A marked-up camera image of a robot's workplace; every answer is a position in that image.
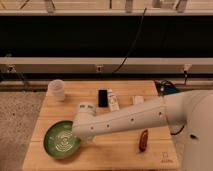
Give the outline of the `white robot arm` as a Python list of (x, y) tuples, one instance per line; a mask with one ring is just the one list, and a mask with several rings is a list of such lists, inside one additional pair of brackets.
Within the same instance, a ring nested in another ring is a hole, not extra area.
[(78, 107), (73, 134), (81, 140), (103, 134), (186, 125), (182, 171), (213, 171), (213, 90), (159, 96), (118, 111), (95, 115)]

